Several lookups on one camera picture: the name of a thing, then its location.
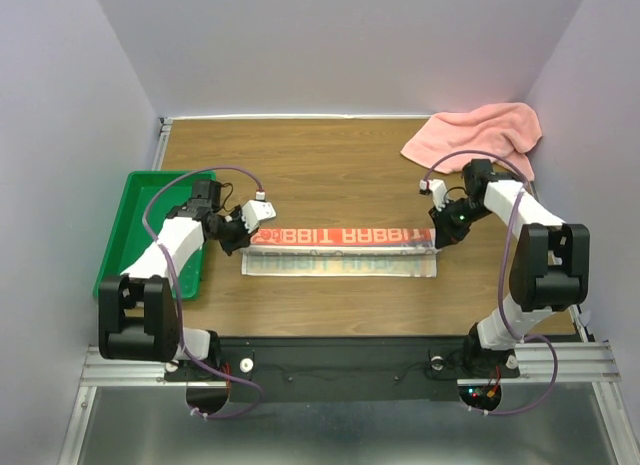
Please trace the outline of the rabbit print towel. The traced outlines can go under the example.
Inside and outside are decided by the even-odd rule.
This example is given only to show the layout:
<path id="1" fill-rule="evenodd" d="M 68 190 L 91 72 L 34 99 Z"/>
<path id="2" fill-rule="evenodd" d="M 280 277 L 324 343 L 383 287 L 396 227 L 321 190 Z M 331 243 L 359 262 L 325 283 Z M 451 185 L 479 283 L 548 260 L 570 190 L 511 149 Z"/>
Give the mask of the rabbit print towel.
<path id="1" fill-rule="evenodd" d="M 429 228 L 263 228 L 243 251 L 241 272 L 262 277 L 437 276 Z"/>

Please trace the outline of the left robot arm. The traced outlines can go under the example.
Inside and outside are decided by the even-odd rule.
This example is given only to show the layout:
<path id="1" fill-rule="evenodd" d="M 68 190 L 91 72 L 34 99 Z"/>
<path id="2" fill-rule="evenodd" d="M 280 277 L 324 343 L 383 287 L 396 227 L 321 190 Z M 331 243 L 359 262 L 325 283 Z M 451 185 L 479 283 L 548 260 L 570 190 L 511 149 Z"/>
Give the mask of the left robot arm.
<path id="1" fill-rule="evenodd" d="M 260 224 L 275 217 L 262 192 L 222 215 L 222 184 L 198 180 L 189 199 L 171 208 L 156 233 L 143 227 L 151 244 L 120 274 L 106 276 L 98 287 L 98 341 L 103 358 L 148 362 L 182 362 L 199 378 L 222 369 L 218 335 L 183 326 L 179 275 L 208 241 L 230 255 L 250 245 Z"/>

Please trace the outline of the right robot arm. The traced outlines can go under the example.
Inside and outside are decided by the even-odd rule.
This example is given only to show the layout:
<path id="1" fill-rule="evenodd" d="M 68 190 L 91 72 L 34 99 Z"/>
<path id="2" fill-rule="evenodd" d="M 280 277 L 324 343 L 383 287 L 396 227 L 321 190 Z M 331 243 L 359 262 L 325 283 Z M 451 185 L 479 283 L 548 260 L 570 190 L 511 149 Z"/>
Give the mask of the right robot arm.
<path id="1" fill-rule="evenodd" d="M 470 160 L 462 178 L 466 195 L 456 200 L 438 179 L 422 179 L 419 190 L 433 201 L 438 250 L 460 243 L 491 214 L 507 226 L 497 308 L 472 326 L 460 351 L 462 369 L 482 375 L 514 368 L 513 349 L 533 328 L 586 299 L 590 232 L 549 212 L 527 192 L 525 178 L 494 170 L 488 159 Z"/>

